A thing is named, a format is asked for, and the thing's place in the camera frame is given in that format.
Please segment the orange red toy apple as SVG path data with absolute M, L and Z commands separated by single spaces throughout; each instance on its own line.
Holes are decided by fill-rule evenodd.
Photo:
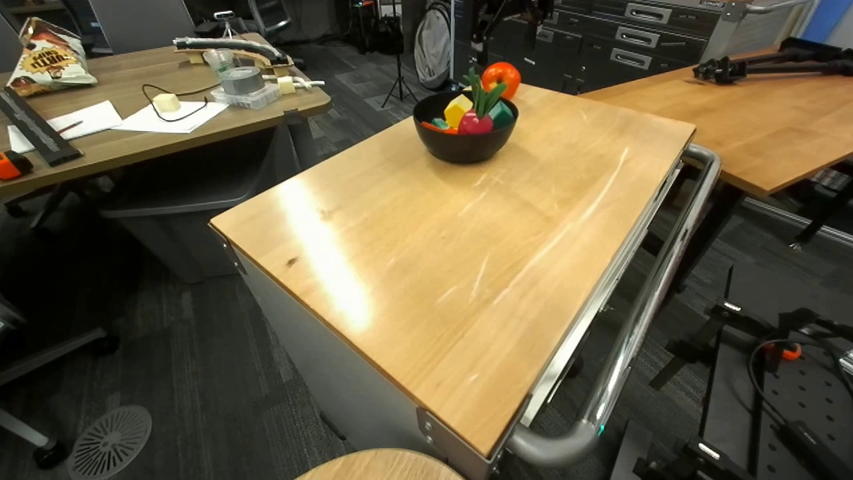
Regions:
M 517 92 L 521 83 L 524 83 L 524 75 L 510 61 L 493 61 L 481 75 L 481 84 L 486 89 L 504 88 L 504 97 L 513 97 Z

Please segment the yellow block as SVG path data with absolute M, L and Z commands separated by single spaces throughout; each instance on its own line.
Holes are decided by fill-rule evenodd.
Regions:
M 472 109 L 472 97 L 470 97 L 470 95 L 464 95 L 464 92 L 454 95 L 454 97 L 445 103 L 445 109 L 444 109 L 445 127 L 448 127 L 448 131 L 457 131 L 458 121 L 462 121 L 462 117 L 464 117 L 470 109 Z

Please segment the wooden office desk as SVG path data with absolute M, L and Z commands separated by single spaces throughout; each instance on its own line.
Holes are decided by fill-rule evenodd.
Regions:
M 273 61 L 276 72 L 292 72 L 285 56 L 266 45 L 263 36 L 177 36 L 171 47 L 147 47 L 131 52 L 103 56 L 89 64 L 99 76 L 91 88 L 67 88 L 47 95 L 25 97 L 47 121 L 57 113 L 75 112 L 99 100 L 113 100 L 121 113 L 131 113 L 149 103 L 145 84 L 161 84 L 165 89 L 207 89 L 219 75 L 212 67 L 192 64 L 204 51 L 244 51 L 259 61 Z M 191 145 L 216 144 L 244 133 L 265 131 L 276 125 L 285 112 L 320 112 L 332 103 L 332 95 L 320 88 L 298 88 L 293 92 L 278 92 L 266 107 L 227 107 L 221 113 L 201 125 L 196 133 L 131 133 L 103 131 L 69 144 L 81 151 L 77 160 L 49 164 L 36 148 L 27 151 L 32 171 L 0 180 L 0 203 L 15 203 L 41 188 L 103 176 L 124 164 L 136 164 L 164 153 L 175 153 Z

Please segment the large teal block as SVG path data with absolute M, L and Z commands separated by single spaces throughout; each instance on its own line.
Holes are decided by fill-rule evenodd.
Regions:
M 489 112 L 493 125 L 513 125 L 514 121 L 514 109 L 506 100 L 500 100 L 490 112 Z

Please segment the black bowl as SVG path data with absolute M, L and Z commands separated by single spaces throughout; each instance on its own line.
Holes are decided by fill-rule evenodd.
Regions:
M 506 100 L 514 109 L 514 121 L 513 125 L 493 125 L 490 133 L 462 133 L 457 131 L 444 131 L 437 125 L 440 112 L 445 109 L 445 103 L 452 100 L 448 92 L 437 92 L 429 97 L 422 97 L 414 107 L 414 121 L 418 131 L 418 137 L 424 140 L 424 145 L 445 161 L 457 161 L 457 164 L 472 164 L 472 161 L 486 161 L 490 160 L 513 136 L 514 121 L 521 117 L 521 109 Z

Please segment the black keyboard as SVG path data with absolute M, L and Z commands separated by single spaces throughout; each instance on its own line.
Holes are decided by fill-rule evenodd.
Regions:
M 0 112 L 25 133 L 49 164 L 77 160 L 81 151 L 55 131 L 16 89 L 0 88 Z

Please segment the chip bag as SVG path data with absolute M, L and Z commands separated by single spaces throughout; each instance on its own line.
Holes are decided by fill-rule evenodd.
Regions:
M 19 95 L 96 84 L 84 40 L 49 17 L 31 15 L 19 28 L 19 61 L 7 79 Z

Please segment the black pegboard base plate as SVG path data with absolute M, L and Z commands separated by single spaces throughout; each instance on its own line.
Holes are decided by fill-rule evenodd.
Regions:
M 804 360 L 781 361 L 784 340 L 800 344 Z M 853 480 L 849 324 L 810 308 L 764 323 L 722 304 L 673 347 L 653 385 L 693 360 L 709 365 L 698 435 L 673 459 L 630 435 L 618 453 L 630 480 Z

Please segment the steel tool cart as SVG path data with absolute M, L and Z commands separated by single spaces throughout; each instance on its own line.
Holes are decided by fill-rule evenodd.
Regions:
M 213 221 L 358 453 L 418 453 L 464 477 L 506 453 L 581 459 L 692 241 L 721 160 L 688 121 L 546 88 L 514 100 L 517 125 L 486 161 L 444 161 L 414 121 L 396 121 Z M 586 409 L 564 435 L 537 432 L 682 176 L 701 192 L 637 288 Z

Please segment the white paper sheets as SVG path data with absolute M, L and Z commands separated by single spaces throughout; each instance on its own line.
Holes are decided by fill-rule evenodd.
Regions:
M 185 100 L 177 112 L 159 112 L 153 103 L 121 113 L 113 100 L 99 100 L 49 119 L 67 140 L 103 131 L 131 133 L 196 133 L 201 125 L 225 112 L 221 100 Z

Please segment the round wooden stool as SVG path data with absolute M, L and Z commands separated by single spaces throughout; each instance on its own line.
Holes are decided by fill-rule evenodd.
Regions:
M 464 480 L 448 463 L 405 448 L 354 449 L 318 463 L 296 480 Z

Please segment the red toy radish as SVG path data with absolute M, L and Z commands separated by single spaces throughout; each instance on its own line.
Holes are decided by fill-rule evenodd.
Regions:
M 462 133 L 490 133 L 493 131 L 493 119 L 490 119 L 490 109 L 501 100 L 506 84 L 504 83 L 493 83 L 493 84 L 482 84 L 482 83 L 472 83 L 468 88 L 468 97 L 472 100 L 472 109 L 462 117 L 458 131 Z

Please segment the grey drawer cabinet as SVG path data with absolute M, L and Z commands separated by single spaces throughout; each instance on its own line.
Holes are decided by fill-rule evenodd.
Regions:
M 544 0 L 486 36 L 490 61 L 524 79 L 584 92 L 717 56 L 768 51 L 789 36 L 805 0 Z

